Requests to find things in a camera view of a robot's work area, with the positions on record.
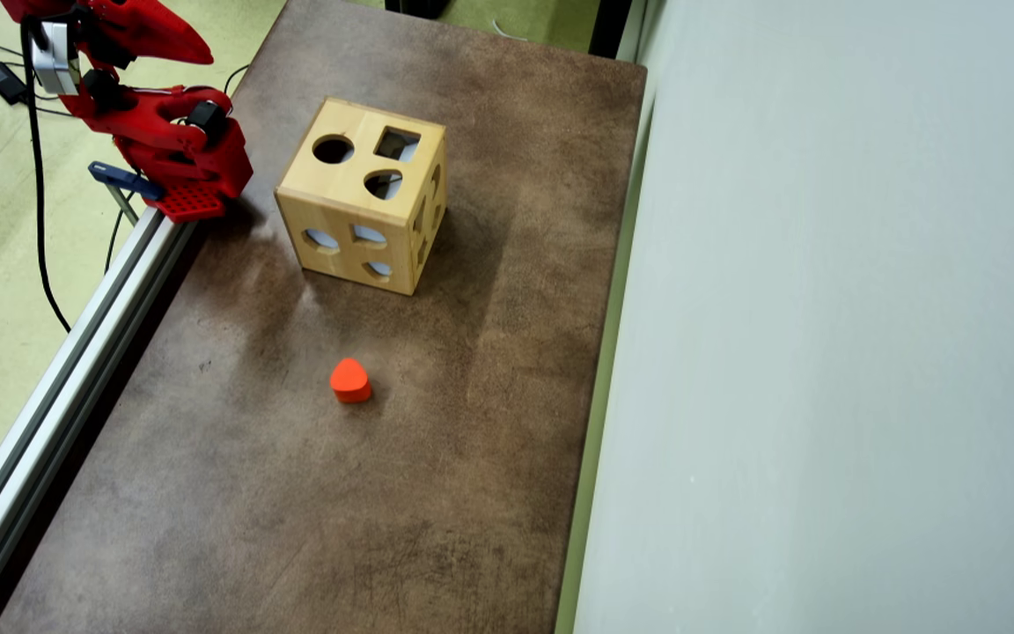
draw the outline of shape sorter cube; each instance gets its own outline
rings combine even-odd
[[[448,202],[444,132],[328,96],[277,187],[299,265],[414,294]]]

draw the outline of brown table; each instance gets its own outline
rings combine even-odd
[[[551,631],[644,69],[292,0],[236,96],[257,173],[0,631]],[[325,95],[448,129],[417,293],[299,270],[273,200]],[[339,358],[375,396],[343,406]]]

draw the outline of white wall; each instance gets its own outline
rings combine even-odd
[[[1014,633],[1013,1],[663,11],[576,631]]]

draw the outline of blue clamp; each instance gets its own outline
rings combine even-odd
[[[127,169],[113,167],[105,162],[92,161],[92,164],[88,165],[88,170],[92,178],[95,178],[100,184],[114,185],[121,190],[136,192],[138,196],[149,201],[156,201],[164,194],[160,186],[153,184],[146,178],[139,177]]]

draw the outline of power adapter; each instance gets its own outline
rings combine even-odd
[[[0,62],[0,95],[11,105],[23,100],[25,95],[25,84],[3,62]]]

